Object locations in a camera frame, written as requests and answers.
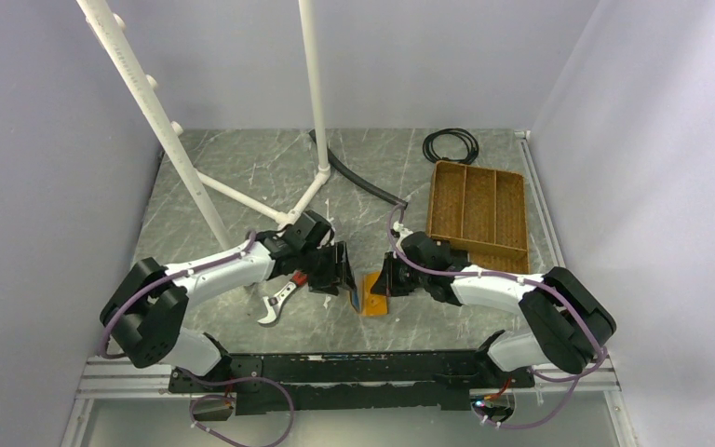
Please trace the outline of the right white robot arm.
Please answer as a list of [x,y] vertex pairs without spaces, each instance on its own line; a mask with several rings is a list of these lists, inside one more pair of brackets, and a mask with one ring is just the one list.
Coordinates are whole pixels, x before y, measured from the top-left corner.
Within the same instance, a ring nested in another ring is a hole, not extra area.
[[375,289],[403,296],[418,289],[446,305],[482,306],[521,317],[520,329],[500,332],[480,348],[478,379],[499,386],[512,371],[551,363],[579,375],[605,353],[617,324],[564,267],[544,274],[490,270],[452,255],[424,232],[390,230],[391,249]]

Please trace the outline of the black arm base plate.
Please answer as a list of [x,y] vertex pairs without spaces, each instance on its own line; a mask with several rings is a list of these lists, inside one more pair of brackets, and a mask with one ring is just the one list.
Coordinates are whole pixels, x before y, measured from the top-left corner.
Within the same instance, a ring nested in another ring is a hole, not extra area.
[[175,368],[172,394],[230,391],[238,415],[438,407],[462,411],[481,391],[531,388],[526,368],[503,372],[485,348],[385,352],[232,354],[195,380]]

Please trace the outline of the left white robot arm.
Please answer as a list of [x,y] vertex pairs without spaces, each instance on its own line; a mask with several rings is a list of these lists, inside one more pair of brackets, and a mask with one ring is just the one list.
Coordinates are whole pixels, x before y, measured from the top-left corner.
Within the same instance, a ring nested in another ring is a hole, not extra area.
[[187,312],[228,291],[297,272],[312,292],[358,296],[345,243],[313,210],[277,230],[251,231],[237,246],[192,262],[142,259],[100,313],[100,354],[110,359],[108,343],[115,341],[117,357],[136,368],[168,364],[192,373],[206,390],[219,390],[230,378],[230,356],[214,337],[184,328]]

